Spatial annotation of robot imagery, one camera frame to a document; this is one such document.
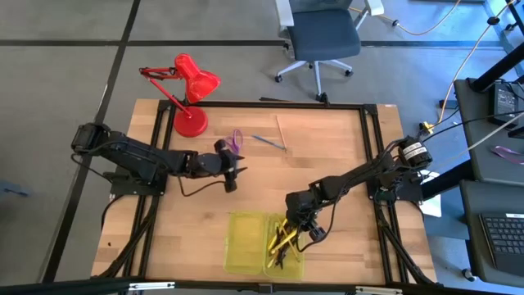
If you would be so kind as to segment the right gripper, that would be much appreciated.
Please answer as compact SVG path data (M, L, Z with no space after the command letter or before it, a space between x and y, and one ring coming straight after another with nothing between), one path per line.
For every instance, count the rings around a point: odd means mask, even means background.
M291 232L308 233L313 241L319 241L326 235L326 231L318 225L316 217L320 211L315 196L310 191L300 191L286 195L286 218L288 229Z

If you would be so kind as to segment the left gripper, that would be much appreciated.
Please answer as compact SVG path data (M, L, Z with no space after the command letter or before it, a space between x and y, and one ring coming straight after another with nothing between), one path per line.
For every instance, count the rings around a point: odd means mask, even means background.
M189 178L224 177L224 189L231 193L237 189L237 175L248 167L237 168L237 161L245 157L232 152L226 142L220 139L214 144L215 153L196 154L188 160Z

